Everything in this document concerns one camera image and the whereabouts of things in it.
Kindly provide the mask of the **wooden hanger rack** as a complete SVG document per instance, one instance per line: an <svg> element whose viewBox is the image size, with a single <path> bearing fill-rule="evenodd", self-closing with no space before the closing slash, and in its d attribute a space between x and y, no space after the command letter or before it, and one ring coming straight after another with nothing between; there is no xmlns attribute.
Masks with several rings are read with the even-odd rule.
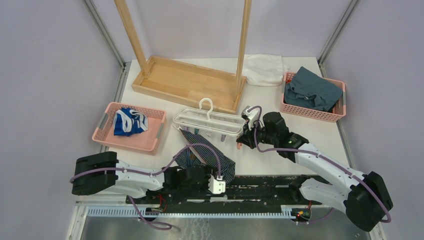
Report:
<svg viewBox="0 0 424 240"><path fill-rule="evenodd" d="M247 81L242 69L252 6L250 0L244 1L235 74L156 55L146 58L126 1L116 0L114 3L140 66L131 85L135 92L189 107L195 107L201 98L209 97L218 112L236 112Z"/></svg>

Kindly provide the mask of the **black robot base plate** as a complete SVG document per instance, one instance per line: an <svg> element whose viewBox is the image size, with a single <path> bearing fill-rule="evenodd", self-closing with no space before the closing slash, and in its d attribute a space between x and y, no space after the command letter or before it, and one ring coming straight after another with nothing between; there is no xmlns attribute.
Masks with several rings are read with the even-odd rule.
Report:
<svg viewBox="0 0 424 240"><path fill-rule="evenodd" d="M309 206L290 184L295 175L237 175L224 193L206 189L170 189L148 191L134 199L137 205L160 205L166 214L257 214L280 213L285 206Z"/></svg>

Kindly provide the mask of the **blue white underwear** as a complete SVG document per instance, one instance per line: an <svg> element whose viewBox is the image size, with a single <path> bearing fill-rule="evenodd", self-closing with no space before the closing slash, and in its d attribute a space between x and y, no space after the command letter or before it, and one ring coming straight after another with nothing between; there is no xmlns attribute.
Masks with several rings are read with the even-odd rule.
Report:
<svg viewBox="0 0 424 240"><path fill-rule="evenodd" d="M149 119L140 111L129 107L117 110L113 119L113 134L130 137L149 130Z"/></svg>

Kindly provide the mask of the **white plastic clip hanger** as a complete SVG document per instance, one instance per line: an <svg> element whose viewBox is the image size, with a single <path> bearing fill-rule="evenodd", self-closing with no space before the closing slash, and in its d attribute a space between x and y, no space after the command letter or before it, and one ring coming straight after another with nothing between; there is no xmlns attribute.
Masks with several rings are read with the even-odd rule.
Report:
<svg viewBox="0 0 424 240"><path fill-rule="evenodd" d="M194 134L200 131L207 136L216 135L224 142L227 137L238 137L243 130L245 120L238 115L214 111L214 104L210 98L199 101L198 107L187 107L173 117L173 124L177 129Z"/></svg>

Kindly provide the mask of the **teal grey underwear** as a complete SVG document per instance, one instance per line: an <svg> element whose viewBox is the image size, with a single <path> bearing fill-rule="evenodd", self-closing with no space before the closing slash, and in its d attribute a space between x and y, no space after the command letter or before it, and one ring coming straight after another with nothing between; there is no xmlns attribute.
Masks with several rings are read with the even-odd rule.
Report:
<svg viewBox="0 0 424 240"><path fill-rule="evenodd" d="M285 85L283 100L289 105L330 112L342 95L340 87L302 66Z"/></svg>

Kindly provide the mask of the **navy striped boxer underwear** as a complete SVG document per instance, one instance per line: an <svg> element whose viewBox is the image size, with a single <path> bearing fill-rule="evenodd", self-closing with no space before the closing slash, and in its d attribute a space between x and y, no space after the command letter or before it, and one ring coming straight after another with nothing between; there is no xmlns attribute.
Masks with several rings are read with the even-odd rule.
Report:
<svg viewBox="0 0 424 240"><path fill-rule="evenodd" d="M208 166L218 168L219 163L213 152L219 158L221 166L221 175L227 184L235 179L236 163L225 156L217 147L211 144L206 138L200 134L194 134L187 130L180 130L187 145L193 145L184 149L181 153L175 156L175 162L178 166L186 169L188 167L206 164Z"/></svg>

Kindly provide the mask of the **pink basket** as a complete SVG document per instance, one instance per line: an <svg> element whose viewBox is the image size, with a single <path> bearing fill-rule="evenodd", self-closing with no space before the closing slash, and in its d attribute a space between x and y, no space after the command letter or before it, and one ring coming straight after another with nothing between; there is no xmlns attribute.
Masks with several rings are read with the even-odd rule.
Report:
<svg viewBox="0 0 424 240"><path fill-rule="evenodd" d="M300 69L301 76L286 72L282 79L279 111L310 119L335 123L347 114L346 85L343 81L323 78Z"/></svg>
<svg viewBox="0 0 424 240"><path fill-rule="evenodd" d="M92 140L106 147L155 155L164 134L166 116L161 109L111 102Z"/></svg>

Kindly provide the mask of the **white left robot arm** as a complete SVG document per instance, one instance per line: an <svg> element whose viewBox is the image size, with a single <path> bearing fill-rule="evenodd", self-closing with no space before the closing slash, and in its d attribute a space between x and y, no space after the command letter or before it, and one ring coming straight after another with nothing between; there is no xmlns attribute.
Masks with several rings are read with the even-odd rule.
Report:
<svg viewBox="0 0 424 240"><path fill-rule="evenodd" d="M164 171L147 169L118 160L113 151L78 158L70 181L73 195L106 191L141 199L147 204L156 200L158 191L171 194L176 190L206 190L219 194L224 186L216 169L208 165L174 166Z"/></svg>

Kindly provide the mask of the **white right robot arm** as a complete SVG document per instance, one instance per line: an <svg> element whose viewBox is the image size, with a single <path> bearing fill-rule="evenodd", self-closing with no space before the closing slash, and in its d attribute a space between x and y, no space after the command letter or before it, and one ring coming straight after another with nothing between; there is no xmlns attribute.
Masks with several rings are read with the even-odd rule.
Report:
<svg viewBox="0 0 424 240"><path fill-rule="evenodd" d="M393 201L378 173L363 173L329 157L309 140L289 130L279 112L261 115L260 106L241 114L245 123L238 145L261 153L276 152L282 158L303 166L326 182L302 175L291 183L289 199L295 204L315 201L344 213L359 229L370 232L378 223L390 223Z"/></svg>

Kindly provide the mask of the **white folded cloth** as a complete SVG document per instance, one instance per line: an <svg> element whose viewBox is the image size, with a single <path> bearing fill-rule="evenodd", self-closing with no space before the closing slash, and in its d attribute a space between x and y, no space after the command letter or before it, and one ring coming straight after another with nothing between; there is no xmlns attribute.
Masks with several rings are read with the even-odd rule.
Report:
<svg viewBox="0 0 424 240"><path fill-rule="evenodd" d="M242 75L250 86L276 87L282 84L289 68L280 55L245 54Z"/></svg>

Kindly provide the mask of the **pink basket left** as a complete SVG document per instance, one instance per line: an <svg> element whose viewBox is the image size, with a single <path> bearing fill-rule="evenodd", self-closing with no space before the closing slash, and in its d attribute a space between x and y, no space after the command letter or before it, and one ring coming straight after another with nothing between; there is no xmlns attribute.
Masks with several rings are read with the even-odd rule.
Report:
<svg viewBox="0 0 424 240"><path fill-rule="evenodd" d="M106 147L155 155L164 134L166 116L161 109L111 102L92 140Z"/></svg>

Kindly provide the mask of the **pink basket right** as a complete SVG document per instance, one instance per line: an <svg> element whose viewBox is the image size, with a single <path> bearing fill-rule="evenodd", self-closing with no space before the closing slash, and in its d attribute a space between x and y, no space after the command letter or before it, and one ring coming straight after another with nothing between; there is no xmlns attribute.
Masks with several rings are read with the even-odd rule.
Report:
<svg viewBox="0 0 424 240"><path fill-rule="evenodd" d="M335 123L347 114L346 85L343 81L323 78L300 69L301 76L286 72L282 79L279 111L310 119Z"/></svg>

